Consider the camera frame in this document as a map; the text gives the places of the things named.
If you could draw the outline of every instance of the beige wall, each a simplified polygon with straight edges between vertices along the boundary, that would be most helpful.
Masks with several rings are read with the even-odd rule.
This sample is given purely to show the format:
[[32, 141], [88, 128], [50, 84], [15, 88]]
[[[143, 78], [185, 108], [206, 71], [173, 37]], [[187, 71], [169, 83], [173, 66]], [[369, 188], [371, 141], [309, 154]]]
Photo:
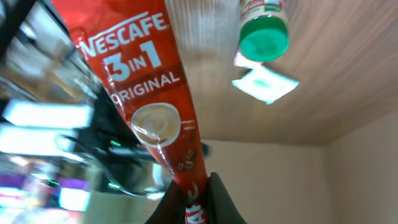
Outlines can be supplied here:
[[333, 223], [321, 149], [205, 142], [212, 148], [208, 173], [219, 173], [248, 223]]
[[398, 223], [398, 113], [347, 134], [325, 152], [338, 224]]

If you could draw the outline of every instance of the plastic container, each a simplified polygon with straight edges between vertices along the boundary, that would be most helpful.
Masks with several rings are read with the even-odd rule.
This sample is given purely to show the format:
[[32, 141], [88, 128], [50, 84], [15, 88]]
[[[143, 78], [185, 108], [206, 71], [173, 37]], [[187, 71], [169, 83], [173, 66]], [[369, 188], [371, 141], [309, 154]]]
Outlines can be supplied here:
[[283, 0], [241, 0], [239, 49], [249, 60], [270, 62], [289, 47]]

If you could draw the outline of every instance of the red packaging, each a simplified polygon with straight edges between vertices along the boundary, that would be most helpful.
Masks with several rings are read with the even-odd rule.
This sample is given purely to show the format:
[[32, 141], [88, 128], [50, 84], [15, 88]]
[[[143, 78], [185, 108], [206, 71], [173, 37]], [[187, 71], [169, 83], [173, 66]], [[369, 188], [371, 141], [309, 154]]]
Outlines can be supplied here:
[[163, 0], [53, 0], [121, 116], [192, 204], [207, 181], [195, 110]]

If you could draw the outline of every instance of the cable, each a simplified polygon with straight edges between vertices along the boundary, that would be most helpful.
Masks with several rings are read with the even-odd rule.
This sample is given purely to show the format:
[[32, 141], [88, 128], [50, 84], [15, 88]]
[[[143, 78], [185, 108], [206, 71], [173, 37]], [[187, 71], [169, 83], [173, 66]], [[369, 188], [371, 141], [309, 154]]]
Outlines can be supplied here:
[[[59, 135], [60, 137], [66, 138], [68, 140], [73, 141], [74, 143], [76, 143], [77, 145], [79, 145], [86, 153], [88, 154], [92, 154], [90, 151], [90, 149], [83, 144], [79, 139], [72, 137], [72, 136], [67, 136], [67, 135]], [[129, 196], [133, 196], [133, 197], [147, 197], [149, 194], [155, 194], [155, 193], [159, 193], [159, 192], [163, 192], [163, 190], [155, 190], [155, 191], [148, 191], [146, 193], [142, 193], [142, 192], [130, 192], [129, 190], [125, 189], [112, 175], [112, 173], [109, 171], [108, 168], [106, 168], [106, 166], [100, 162], [95, 156], [93, 156], [91, 159], [93, 159], [96, 162], [96, 165], [100, 166], [101, 169], [103, 170], [105, 176], [108, 178], [108, 180], [114, 184], [119, 186], [119, 190], [123, 193], [125, 193], [126, 195]]]

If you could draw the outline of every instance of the bottle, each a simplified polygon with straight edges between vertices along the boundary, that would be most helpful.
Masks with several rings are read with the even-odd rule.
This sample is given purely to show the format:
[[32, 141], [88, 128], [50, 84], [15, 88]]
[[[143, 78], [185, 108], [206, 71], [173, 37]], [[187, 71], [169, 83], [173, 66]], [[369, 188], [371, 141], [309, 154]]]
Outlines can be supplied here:
[[249, 60], [270, 62], [289, 47], [284, 0], [241, 0], [239, 49]]

